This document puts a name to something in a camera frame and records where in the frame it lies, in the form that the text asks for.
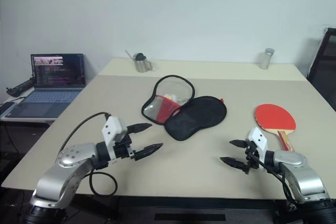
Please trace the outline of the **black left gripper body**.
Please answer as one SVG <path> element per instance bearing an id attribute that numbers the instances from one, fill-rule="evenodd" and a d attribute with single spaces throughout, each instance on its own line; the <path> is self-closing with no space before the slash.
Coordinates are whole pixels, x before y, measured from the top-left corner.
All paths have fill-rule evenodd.
<path id="1" fill-rule="evenodd" d="M 126 134 L 120 142 L 116 142 L 114 145 L 114 153 L 116 158 L 135 159 L 135 152 L 131 147 L 132 140 L 129 134 Z"/>

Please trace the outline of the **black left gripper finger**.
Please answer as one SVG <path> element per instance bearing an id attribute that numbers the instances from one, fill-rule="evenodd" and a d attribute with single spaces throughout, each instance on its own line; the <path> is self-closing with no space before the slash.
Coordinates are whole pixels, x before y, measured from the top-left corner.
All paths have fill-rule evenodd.
<path id="1" fill-rule="evenodd" d="M 149 127 L 151 127 L 152 124 L 150 123 L 138 123 L 138 124 L 133 124 L 128 126 L 128 133 L 133 134 L 133 133 L 139 133 L 142 132 Z"/>
<path id="2" fill-rule="evenodd" d="M 146 146 L 143 150 L 134 153 L 134 160 L 138 161 L 152 155 L 163 146 L 163 143 L 152 144 Z"/>

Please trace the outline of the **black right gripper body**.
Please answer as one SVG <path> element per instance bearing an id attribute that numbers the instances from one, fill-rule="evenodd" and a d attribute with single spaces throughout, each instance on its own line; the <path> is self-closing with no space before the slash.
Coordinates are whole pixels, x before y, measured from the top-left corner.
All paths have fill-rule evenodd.
<path id="1" fill-rule="evenodd" d="M 257 145 L 252 141 L 246 140 L 245 148 L 247 168 L 244 172 L 248 175 L 251 169 L 263 169 L 263 167 L 260 165 L 261 161 L 259 151 L 257 150 Z"/>

